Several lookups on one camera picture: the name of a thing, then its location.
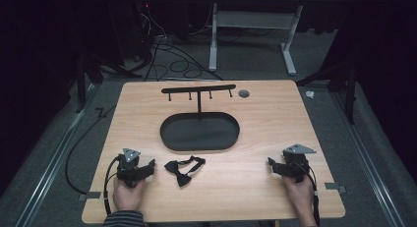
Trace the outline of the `metal floor rail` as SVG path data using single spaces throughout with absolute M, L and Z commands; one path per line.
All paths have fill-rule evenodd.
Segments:
M 60 167 L 64 163 L 64 160 L 69 153 L 69 143 L 81 120 L 83 119 L 87 107 L 90 105 L 90 102 L 94 98 L 97 91 L 98 85 L 90 84 L 88 86 L 87 102 L 85 106 L 76 112 L 70 120 L 70 124 L 67 130 L 55 148 L 47 167 L 42 173 L 39 182 L 37 183 L 34 191 L 30 196 L 30 200 L 27 202 L 14 227 L 30 227 L 33 223 L 33 220 L 36 217 L 38 210 L 40 209 L 40 206 L 42 205 L 51 185 L 53 184 L 53 181 L 55 180 Z
M 349 132 L 350 137 L 354 141 L 355 151 L 358 159 L 364 169 L 367 179 L 372 187 L 372 190 L 383 210 L 386 220 L 390 227 L 405 227 L 405 223 L 400 216 L 398 208 L 393 202 L 392 196 L 387 189 L 380 173 L 377 170 L 370 154 L 368 153 L 367 147 L 365 147 L 362 139 L 360 138 L 359 132 L 356 127 L 350 123 L 348 117 L 345 115 L 345 108 L 342 99 L 338 93 L 332 93 L 330 95 L 333 104 L 337 108 L 342 120 Z

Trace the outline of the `person's right hand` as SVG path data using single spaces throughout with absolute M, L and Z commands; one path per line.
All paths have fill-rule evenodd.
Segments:
M 313 219 L 313 186 L 309 178 L 304 176 L 302 182 L 289 177 L 282 177 L 282 180 L 299 220 Z

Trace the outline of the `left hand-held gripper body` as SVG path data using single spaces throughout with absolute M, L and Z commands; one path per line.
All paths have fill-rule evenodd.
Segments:
M 137 183 L 143 180 L 142 170 L 147 168 L 138 166 L 140 154 L 139 151 L 124 147 L 123 153 L 119 155 L 117 178 L 123 181 L 129 188 L 135 188 Z

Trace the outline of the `black hook rack with tray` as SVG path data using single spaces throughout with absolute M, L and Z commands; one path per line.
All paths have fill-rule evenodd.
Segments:
M 236 144 L 240 135 L 240 125 L 225 112 L 204 112 L 202 93 L 212 98 L 213 91 L 231 90 L 236 85 L 209 85 L 193 87 L 169 87 L 161 92 L 168 95 L 188 93 L 197 95 L 197 111 L 177 113 L 167 117 L 161 124 L 159 134 L 163 144 L 174 151 L 224 150 Z

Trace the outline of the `person's left hand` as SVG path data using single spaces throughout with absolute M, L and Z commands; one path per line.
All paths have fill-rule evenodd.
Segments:
M 145 180 L 137 183 L 135 188 L 129 188 L 118 178 L 113 179 L 113 202 L 119 211 L 134 210 L 139 211 L 143 198 Z

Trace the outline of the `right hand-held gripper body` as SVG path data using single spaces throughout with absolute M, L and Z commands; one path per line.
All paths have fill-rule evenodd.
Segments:
M 302 182 L 303 177 L 310 173 L 310 165 L 306 157 L 310 153 L 316 153 L 316 151 L 298 143 L 286 148 L 282 152 L 284 164 L 276 164 L 276 166 L 283 168 L 281 176 L 294 178 L 296 182 Z

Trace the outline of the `white metal desk frame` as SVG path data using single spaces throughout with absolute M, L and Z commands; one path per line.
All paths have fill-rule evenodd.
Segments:
M 303 6 L 299 5 L 293 12 L 266 13 L 250 11 L 218 10 L 216 3 L 211 5 L 211 42 L 209 49 L 208 69 L 212 72 L 217 68 L 217 29 L 218 28 L 263 28 L 285 29 L 287 39 L 280 44 L 280 51 L 285 63 L 287 74 L 296 75 L 290 47 L 301 19 Z

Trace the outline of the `black metal stand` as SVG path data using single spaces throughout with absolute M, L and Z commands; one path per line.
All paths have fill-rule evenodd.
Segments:
M 80 113 L 83 109 L 87 107 L 87 88 L 86 88 L 86 78 L 94 85 L 101 85 L 103 82 L 103 75 L 101 74 L 100 68 L 102 66 L 108 67 L 109 69 L 115 71 L 122 76 L 128 78 L 139 79 L 141 75 L 134 74 L 128 70 L 122 68 L 121 66 L 111 64 L 104 59 L 98 57 L 97 55 L 91 54 L 88 51 L 83 51 L 80 55 L 79 60 L 77 61 L 77 90 L 78 90 L 78 99 L 79 99 L 79 108 L 77 110 Z
M 353 106 L 355 101 L 357 63 L 356 59 L 345 59 L 297 81 L 296 84 L 304 86 L 317 80 L 329 79 L 329 92 L 345 92 L 344 113 L 348 122 L 354 124 Z

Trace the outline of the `grey tape strip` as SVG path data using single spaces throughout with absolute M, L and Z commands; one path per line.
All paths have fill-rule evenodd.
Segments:
M 80 194 L 78 197 L 79 201 L 86 201 L 87 199 L 99 199 L 101 192 L 87 192 L 86 194 Z
M 335 190 L 340 194 L 345 194 L 347 192 L 345 186 L 340 186 L 337 183 L 325 183 L 325 187 L 327 190 Z

